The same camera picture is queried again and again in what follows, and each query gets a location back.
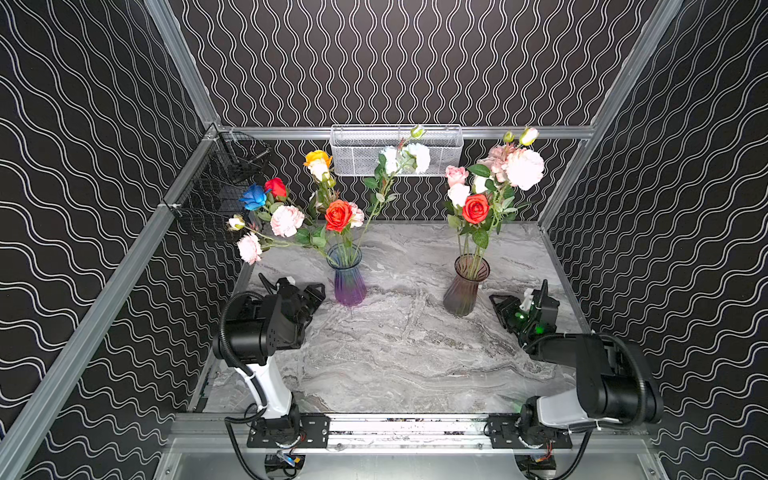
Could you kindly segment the blue purple glass vase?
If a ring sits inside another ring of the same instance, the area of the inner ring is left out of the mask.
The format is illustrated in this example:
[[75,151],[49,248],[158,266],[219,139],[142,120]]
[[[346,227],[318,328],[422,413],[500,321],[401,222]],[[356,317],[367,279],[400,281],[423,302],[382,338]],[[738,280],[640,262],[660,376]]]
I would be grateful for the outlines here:
[[337,244],[328,251],[328,264],[334,270],[334,295],[338,303],[346,307],[361,304],[367,295],[367,287],[360,271],[362,252],[359,247]]

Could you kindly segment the smoky pink glass vase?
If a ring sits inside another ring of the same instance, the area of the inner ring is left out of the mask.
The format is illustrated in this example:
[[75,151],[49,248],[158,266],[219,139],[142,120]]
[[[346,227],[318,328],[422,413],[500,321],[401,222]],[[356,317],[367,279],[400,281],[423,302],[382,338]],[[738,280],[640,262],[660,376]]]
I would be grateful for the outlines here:
[[469,315],[475,307],[480,285],[490,275],[490,265],[482,257],[459,256],[454,262],[455,277],[443,297],[446,311],[457,316]]

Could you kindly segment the light pink carnation spray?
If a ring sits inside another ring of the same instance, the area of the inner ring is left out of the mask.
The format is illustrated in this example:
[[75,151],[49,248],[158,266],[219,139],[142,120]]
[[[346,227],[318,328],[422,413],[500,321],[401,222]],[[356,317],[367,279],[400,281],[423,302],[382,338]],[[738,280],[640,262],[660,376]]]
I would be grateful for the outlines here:
[[266,217],[266,228],[257,227],[242,214],[226,220],[227,230],[240,234],[236,246],[245,263],[254,265],[270,250],[292,247],[310,249],[327,257],[327,240],[323,234],[316,236],[318,230],[307,222],[306,215],[298,207],[280,204],[257,212],[258,219]]

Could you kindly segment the cream bud flower stem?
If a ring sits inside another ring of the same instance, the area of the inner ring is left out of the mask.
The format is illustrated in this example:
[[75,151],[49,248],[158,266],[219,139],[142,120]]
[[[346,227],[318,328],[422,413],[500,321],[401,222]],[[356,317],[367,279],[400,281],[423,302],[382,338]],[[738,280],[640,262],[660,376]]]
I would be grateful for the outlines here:
[[312,161],[308,165],[308,169],[317,187],[315,206],[318,211],[325,211],[331,203],[338,199],[335,179],[331,175],[330,167],[323,159]]

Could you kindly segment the pale pink flower spray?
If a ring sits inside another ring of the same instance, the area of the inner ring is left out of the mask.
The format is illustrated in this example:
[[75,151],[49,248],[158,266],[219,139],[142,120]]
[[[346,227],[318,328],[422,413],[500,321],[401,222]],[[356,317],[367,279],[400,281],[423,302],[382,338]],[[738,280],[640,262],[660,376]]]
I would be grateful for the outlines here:
[[349,227],[350,228],[360,228],[365,223],[365,213],[364,211],[357,206],[354,202],[348,203],[350,210],[351,210],[351,217],[349,221]]

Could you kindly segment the orange red rose stem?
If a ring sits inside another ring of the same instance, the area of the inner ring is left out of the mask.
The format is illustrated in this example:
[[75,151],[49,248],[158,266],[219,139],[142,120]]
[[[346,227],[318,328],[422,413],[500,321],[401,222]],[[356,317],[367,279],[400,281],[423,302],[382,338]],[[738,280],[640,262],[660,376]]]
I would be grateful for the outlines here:
[[460,236],[464,238],[462,252],[470,253],[470,244],[474,245],[473,255],[481,257],[489,244],[490,204],[485,194],[471,195],[462,207],[463,220]]

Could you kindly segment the yellow rose stem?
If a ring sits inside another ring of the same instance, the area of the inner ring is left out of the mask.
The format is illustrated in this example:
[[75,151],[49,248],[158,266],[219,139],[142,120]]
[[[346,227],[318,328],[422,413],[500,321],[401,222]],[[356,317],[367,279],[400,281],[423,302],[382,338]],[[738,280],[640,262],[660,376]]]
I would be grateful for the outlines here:
[[306,167],[309,167],[316,162],[321,162],[327,168],[330,168],[332,164],[332,157],[329,156],[324,150],[315,150],[305,155],[304,165]]

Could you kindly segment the pink flower spray stem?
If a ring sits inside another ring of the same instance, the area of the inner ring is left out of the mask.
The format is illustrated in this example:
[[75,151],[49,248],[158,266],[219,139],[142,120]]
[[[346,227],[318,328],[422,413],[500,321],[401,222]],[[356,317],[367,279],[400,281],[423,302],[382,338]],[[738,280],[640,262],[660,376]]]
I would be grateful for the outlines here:
[[485,194],[488,198],[489,243],[493,232],[499,233],[505,222],[516,219],[524,209],[524,204],[518,201],[518,194],[532,189],[544,176],[544,159],[533,148],[538,137],[539,131],[532,127],[525,129],[520,136],[508,132],[485,158],[468,167],[446,168],[447,221],[457,233],[460,256],[464,255],[464,238],[460,236],[461,213],[469,196]]

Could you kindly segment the white flower spray stem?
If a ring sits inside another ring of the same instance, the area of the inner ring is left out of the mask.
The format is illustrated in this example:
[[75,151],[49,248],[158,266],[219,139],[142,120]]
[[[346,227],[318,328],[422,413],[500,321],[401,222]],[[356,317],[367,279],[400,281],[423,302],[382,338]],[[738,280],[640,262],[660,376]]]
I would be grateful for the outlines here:
[[373,176],[363,179],[372,199],[361,236],[364,236],[370,223],[396,198],[391,192],[396,178],[403,174],[424,174],[431,166],[430,149],[420,143],[425,134],[425,126],[416,125],[408,136],[401,138],[395,146],[384,147],[379,152]]

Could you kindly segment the blue rose stem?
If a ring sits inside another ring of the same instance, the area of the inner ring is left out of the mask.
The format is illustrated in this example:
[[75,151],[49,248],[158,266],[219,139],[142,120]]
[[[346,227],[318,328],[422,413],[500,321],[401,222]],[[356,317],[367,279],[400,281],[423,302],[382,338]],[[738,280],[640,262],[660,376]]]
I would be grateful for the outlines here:
[[275,203],[271,188],[253,184],[243,192],[240,202],[249,220],[271,221],[272,206]]

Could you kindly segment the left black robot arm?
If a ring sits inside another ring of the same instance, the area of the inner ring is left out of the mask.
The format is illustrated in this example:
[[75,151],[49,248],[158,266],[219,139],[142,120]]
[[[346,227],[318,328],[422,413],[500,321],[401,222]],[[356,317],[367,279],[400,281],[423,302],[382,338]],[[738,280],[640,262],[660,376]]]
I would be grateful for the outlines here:
[[325,285],[298,287],[289,277],[271,282],[260,275],[264,294],[244,291],[225,304],[213,351],[244,381],[256,411],[245,419],[263,435],[300,435],[301,414],[274,356],[298,350],[315,312],[326,299]]

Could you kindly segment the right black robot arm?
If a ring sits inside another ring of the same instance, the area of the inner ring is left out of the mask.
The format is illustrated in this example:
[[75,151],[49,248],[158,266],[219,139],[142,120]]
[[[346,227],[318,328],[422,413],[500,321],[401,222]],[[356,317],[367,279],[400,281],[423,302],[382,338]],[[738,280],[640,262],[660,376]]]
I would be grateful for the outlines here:
[[489,300],[500,325],[530,359],[576,373],[572,389],[526,400],[514,423],[522,443],[537,448],[572,432],[660,422],[663,398],[637,343],[610,334],[558,332],[560,303],[549,295],[546,281],[524,298],[491,294]]

